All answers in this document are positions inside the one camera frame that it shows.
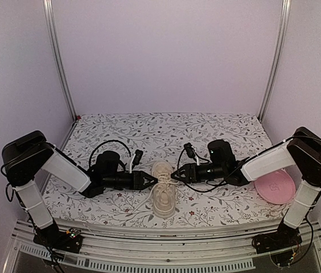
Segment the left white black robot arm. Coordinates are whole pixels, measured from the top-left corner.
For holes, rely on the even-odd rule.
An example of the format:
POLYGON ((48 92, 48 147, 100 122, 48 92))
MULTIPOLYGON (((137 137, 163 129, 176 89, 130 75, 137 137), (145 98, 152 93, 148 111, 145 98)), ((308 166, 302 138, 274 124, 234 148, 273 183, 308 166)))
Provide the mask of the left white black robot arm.
POLYGON ((44 170, 86 198, 101 195, 107 188, 141 191, 158 181, 144 171, 134 170, 142 155, 141 150, 130 153, 125 164, 118 153, 104 151, 94 163, 89 163, 88 169, 83 169, 36 130, 4 146, 1 172, 23 209, 41 229, 41 238, 51 247, 57 247, 63 242, 63 235, 54 228, 55 221, 34 182, 35 175, 44 170))

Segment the cream white sneaker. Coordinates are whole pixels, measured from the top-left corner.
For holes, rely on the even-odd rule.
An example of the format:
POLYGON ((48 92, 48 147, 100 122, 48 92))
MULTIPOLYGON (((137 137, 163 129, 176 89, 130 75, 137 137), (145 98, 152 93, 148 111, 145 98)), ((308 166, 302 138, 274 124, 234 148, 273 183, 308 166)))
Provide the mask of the cream white sneaker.
POLYGON ((171 178, 172 166, 166 161, 158 161, 153 164, 151 175, 158 179, 152 187, 148 197, 134 210, 135 213, 150 198, 153 199, 153 213, 158 218, 169 218, 175 213, 177 186, 179 183, 171 178))

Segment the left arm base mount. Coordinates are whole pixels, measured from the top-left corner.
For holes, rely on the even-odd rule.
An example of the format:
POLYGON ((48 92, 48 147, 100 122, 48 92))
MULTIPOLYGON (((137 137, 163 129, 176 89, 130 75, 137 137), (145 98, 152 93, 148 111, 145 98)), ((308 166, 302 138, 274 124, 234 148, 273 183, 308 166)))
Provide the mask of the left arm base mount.
POLYGON ((33 242, 49 249, 78 254, 82 247, 83 239, 82 235, 72 235, 71 233, 60 231, 57 226, 51 225, 44 229, 37 229, 33 242))

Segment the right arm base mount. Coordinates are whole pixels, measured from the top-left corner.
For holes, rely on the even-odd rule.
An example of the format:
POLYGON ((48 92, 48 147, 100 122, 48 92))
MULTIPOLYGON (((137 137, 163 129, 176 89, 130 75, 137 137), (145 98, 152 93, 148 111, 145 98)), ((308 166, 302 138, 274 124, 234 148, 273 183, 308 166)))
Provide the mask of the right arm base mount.
POLYGON ((280 223, 277 230, 271 233, 259 234, 252 238, 252 246, 257 254, 277 251, 287 247, 300 245, 302 238, 299 229, 293 229, 280 223))

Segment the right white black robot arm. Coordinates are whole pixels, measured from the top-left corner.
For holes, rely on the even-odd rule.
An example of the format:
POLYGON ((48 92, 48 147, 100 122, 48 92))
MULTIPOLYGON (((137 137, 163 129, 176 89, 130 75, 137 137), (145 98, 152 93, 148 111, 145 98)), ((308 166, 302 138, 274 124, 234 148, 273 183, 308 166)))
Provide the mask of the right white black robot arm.
POLYGON ((243 160, 236 160, 231 145, 223 139, 213 140, 207 148, 208 163, 195 162, 177 167, 171 178, 187 187, 215 179, 240 187, 286 167, 299 169, 302 181, 272 239, 278 248, 293 241, 300 224, 321 195, 321 138, 300 127, 275 146, 243 160))

